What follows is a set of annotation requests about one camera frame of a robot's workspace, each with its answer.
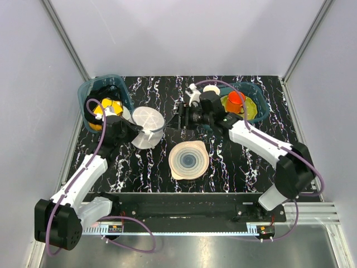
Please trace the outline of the white mesh laundry bag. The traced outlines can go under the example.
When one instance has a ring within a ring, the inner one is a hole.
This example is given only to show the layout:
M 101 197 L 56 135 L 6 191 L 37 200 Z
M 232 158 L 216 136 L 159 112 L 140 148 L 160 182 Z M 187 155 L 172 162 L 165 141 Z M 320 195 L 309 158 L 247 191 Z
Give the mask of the white mesh laundry bag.
M 165 119 L 159 111 L 140 106 L 133 110 L 131 114 L 132 122 L 141 126 L 142 130 L 132 141 L 132 145 L 138 149 L 153 149 L 158 145 L 165 126 Z

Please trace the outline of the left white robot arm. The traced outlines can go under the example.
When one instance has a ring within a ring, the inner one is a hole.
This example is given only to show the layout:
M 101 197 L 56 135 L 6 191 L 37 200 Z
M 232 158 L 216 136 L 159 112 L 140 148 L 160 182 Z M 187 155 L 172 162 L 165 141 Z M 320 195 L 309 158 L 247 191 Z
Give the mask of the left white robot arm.
M 102 132 L 94 150 L 85 155 L 82 164 L 69 181 L 50 199 L 40 199 L 34 210 L 36 241 L 46 246 L 72 250 L 84 230 L 105 217 L 114 221 L 120 216 L 120 207 L 110 198 L 99 196 L 83 205 L 82 202 L 94 183 L 109 168 L 114 154 L 123 143 L 132 142 L 143 127 L 123 116 L 112 107 L 93 112 L 102 123 Z

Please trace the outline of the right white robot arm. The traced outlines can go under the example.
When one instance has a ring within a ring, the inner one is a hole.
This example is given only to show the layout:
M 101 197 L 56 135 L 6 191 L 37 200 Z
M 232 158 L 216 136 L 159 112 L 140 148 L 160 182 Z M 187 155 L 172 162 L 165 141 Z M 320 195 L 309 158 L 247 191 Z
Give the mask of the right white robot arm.
M 253 207 L 253 214 L 259 221 L 266 221 L 273 215 L 273 209 L 287 200 L 295 200 L 310 182 L 319 175 L 313 166 L 306 145 L 280 141 L 252 126 L 246 117 L 228 112 L 221 103 L 220 89 L 213 80 L 202 82 L 205 88 L 199 90 L 198 83 L 192 83 L 186 90 L 188 102 L 180 102 L 168 126 L 178 130 L 195 130 L 209 126 L 214 132 L 238 143 L 266 161 L 276 171 L 274 184 L 266 190 Z

